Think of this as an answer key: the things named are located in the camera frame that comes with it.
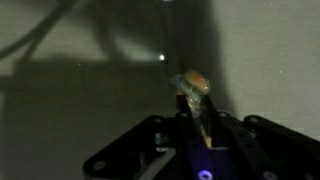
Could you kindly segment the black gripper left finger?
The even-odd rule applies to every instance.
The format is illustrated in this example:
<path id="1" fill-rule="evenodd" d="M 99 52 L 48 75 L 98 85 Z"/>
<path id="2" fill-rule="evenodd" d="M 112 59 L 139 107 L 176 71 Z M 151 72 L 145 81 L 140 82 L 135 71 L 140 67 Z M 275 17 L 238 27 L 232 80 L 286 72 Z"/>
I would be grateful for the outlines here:
<path id="1" fill-rule="evenodd" d="M 150 115 L 83 164 L 84 180 L 137 180 L 170 149 L 187 155 L 197 136 L 184 95 L 173 117 Z"/>

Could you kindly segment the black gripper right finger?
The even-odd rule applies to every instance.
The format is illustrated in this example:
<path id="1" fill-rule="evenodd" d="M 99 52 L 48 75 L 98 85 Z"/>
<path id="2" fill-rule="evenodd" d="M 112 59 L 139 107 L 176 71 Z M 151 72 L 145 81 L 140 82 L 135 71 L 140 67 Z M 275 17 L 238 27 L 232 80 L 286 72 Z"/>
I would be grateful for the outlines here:
<path id="1" fill-rule="evenodd" d="M 201 102 L 211 146 L 229 150 L 242 180 L 320 180 L 320 142 L 259 115 L 239 120 Z"/>

